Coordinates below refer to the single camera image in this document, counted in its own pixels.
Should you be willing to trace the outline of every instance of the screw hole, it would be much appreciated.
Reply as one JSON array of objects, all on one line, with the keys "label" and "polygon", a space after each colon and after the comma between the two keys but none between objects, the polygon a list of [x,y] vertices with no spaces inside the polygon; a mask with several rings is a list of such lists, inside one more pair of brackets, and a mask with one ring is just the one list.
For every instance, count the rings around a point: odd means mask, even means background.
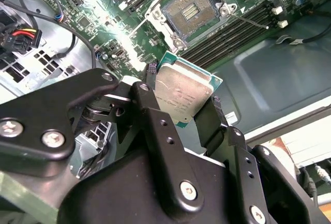
[{"label": "screw hole", "polygon": [[160,123],[161,123],[162,126],[167,126],[168,125],[165,120],[161,120]]},{"label": "screw hole", "polygon": [[253,175],[250,171],[247,172],[247,175],[248,175],[250,178],[254,178],[254,175]]},{"label": "screw hole", "polygon": [[116,116],[117,117],[120,117],[123,114],[124,114],[124,109],[122,109],[122,108],[117,108],[116,109]]},{"label": "screw hole", "polygon": [[171,145],[173,145],[175,143],[174,140],[170,137],[167,138],[167,142]]}]

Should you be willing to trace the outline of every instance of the metal screw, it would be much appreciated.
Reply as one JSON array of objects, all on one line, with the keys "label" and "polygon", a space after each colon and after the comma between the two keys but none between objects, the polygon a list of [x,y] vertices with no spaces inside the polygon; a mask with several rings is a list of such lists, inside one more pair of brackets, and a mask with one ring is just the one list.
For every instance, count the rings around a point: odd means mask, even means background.
[{"label": "metal screw", "polygon": [[145,91],[149,91],[149,87],[146,84],[140,84],[140,88],[142,88]]},{"label": "metal screw", "polygon": [[43,134],[41,138],[42,142],[51,148],[57,148],[64,144],[64,136],[57,131],[49,131]]},{"label": "metal screw", "polygon": [[238,129],[235,129],[235,128],[234,128],[234,132],[235,132],[236,135],[238,135],[238,136],[241,136],[241,135],[242,135],[242,133],[241,133]]},{"label": "metal screw", "polygon": [[263,152],[265,155],[269,156],[270,155],[270,152],[266,149],[266,148],[263,148]]},{"label": "metal screw", "polygon": [[160,16],[161,16],[160,11],[155,11],[155,12],[154,12],[154,16],[155,16],[156,18],[160,17]]},{"label": "metal screw", "polygon": [[0,135],[3,137],[13,138],[23,132],[23,126],[16,121],[4,121],[0,123]]},{"label": "metal screw", "polygon": [[253,216],[254,220],[257,221],[258,224],[265,224],[265,222],[266,222],[265,216],[258,207],[254,206],[254,205],[251,206],[250,213]]},{"label": "metal screw", "polygon": [[189,182],[181,182],[180,190],[187,200],[193,201],[195,198],[197,198],[197,191],[195,187]]},{"label": "metal screw", "polygon": [[113,81],[112,76],[110,74],[108,74],[108,73],[102,74],[102,78],[103,79],[106,79],[107,81]]}]

